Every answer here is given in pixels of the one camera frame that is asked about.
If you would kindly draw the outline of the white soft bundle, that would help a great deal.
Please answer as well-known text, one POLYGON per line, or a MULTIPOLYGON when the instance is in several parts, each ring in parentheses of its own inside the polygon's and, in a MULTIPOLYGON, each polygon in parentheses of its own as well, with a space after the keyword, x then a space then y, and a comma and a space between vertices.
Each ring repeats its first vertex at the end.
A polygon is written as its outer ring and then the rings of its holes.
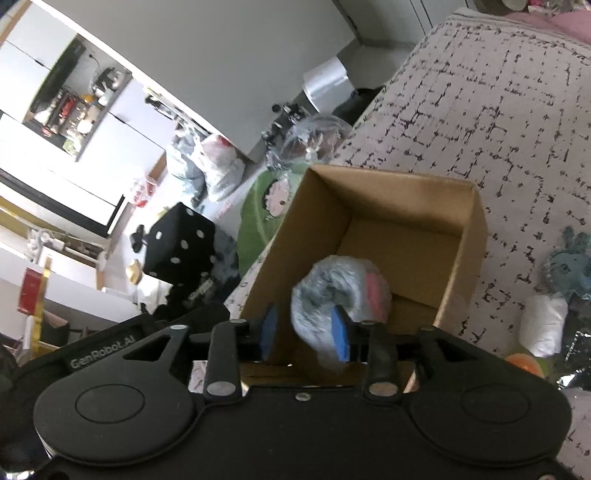
POLYGON ((557 355, 561 351, 567 315, 568 303, 562 295, 528 298, 520 323, 520 344, 538 358, 557 355))

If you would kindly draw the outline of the brown cardboard box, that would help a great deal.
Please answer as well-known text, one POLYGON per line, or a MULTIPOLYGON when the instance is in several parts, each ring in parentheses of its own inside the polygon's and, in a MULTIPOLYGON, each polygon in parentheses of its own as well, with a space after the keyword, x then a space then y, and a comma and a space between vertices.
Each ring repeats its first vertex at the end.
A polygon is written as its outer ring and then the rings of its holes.
POLYGON ((266 363, 242 364, 246 385, 353 384, 363 369, 341 374, 318 364, 290 324, 291 290, 331 255, 369 260, 393 297, 387 326, 412 334, 432 324, 448 333, 467 318, 487 244, 477 187, 467 181, 317 165, 308 169, 270 243, 243 318, 279 310, 266 363))

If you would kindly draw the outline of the grey patterned bed cover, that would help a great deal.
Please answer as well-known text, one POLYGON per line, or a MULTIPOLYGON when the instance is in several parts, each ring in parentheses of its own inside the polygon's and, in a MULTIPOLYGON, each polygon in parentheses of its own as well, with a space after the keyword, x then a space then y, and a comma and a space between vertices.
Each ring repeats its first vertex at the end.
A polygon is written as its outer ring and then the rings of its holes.
MULTIPOLYGON (((506 355, 562 231, 590 228, 590 48, 499 17, 455 14, 414 49, 328 166, 477 187, 486 250, 468 316, 449 334, 506 355)), ((242 316, 263 260, 230 297, 232 313, 242 316)))

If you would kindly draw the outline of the pink pillow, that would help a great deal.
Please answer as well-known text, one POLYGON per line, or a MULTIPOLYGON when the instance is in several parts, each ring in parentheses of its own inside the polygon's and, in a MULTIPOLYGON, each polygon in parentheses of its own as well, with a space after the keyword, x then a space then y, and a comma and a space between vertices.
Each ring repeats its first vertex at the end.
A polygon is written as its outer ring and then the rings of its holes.
POLYGON ((575 10, 556 15, 546 15, 540 12, 514 12, 506 15, 505 18, 542 30, 556 31, 589 44, 591 41, 590 16, 591 12, 588 10, 575 10))

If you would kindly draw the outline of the black crinkled plastic bag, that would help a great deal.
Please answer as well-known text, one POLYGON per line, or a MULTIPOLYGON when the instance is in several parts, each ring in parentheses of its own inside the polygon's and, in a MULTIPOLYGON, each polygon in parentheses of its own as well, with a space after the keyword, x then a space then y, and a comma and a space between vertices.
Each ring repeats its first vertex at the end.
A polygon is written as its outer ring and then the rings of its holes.
POLYGON ((590 391, 590 334, 590 301, 573 295, 555 370, 560 389, 590 391))

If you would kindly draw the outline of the white box on floor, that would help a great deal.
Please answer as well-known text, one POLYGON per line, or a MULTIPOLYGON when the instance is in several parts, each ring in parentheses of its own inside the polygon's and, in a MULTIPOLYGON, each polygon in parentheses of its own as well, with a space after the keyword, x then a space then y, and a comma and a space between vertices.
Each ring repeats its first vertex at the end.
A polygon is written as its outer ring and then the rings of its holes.
POLYGON ((304 74, 303 90, 318 113, 331 114, 356 91, 348 71, 338 57, 304 74))

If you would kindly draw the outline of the grey pink fluffy plush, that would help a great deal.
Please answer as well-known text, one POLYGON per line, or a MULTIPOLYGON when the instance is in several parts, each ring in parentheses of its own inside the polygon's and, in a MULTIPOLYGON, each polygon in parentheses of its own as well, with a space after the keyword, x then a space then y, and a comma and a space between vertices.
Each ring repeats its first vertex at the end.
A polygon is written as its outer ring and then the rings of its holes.
POLYGON ((332 340, 331 313, 341 305, 352 321, 385 323, 391 312, 392 292, 379 268, 369 260, 332 255, 312 266, 293 288, 290 320, 294 332, 317 353, 318 363, 339 372, 332 340))

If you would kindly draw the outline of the black white-dotted dice plush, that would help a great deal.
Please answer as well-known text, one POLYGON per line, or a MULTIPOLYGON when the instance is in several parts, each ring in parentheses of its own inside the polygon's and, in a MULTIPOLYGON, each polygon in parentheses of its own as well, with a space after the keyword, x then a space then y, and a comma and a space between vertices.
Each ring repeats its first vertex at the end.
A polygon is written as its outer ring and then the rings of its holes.
POLYGON ((211 273, 215 225, 183 203, 156 221, 148 235, 143 272, 171 285, 211 273))

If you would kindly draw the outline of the clear plastic bag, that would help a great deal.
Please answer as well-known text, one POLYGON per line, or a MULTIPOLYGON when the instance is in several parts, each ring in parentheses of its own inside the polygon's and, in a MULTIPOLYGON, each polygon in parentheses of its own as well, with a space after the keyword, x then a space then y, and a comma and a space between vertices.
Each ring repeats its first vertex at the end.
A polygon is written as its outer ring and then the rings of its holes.
POLYGON ((263 132, 266 167, 287 170, 297 164, 326 164, 346 141, 352 126, 332 115, 308 116, 289 126, 273 125, 263 132))

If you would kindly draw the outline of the white plastic bag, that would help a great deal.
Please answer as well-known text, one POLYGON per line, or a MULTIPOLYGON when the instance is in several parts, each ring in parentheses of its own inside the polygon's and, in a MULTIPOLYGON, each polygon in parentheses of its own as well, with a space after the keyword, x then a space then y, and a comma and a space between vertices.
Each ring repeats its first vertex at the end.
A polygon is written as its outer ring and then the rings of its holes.
POLYGON ((201 146, 206 157, 201 171, 205 176, 207 194, 212 201, 221 201, 242 183, 245 163, 235 146, 221 135, 208 136, 201 146))

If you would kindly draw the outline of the blue-grey knitted plush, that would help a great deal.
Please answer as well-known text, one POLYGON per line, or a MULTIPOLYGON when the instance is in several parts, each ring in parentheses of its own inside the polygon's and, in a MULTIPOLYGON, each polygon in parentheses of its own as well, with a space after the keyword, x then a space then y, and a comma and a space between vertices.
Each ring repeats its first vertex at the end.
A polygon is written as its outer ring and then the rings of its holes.
POLYGON ((553 250, 543 265, 543 275, 551 292, 567 301, 578 297, 590 300, 590 235, 576 233, 570 226, 562 231, 564 246, 553 250))

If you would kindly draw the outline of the burger plush toy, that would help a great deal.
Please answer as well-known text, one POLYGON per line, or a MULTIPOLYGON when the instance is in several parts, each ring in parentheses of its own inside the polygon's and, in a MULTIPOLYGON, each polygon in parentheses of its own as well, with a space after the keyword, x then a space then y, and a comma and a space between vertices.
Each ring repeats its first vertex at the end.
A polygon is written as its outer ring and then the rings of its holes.
POLYGON ((505 360, 526 371, 531 373, 532 375, 535 375, 539 378, 544 379, 546 377, 544 370, 542 368, 542 366, 540 365, 540 363, 538 362, 538 360, 526 353, 513 353, 510 354, 508 356, 505 357, 505 360))

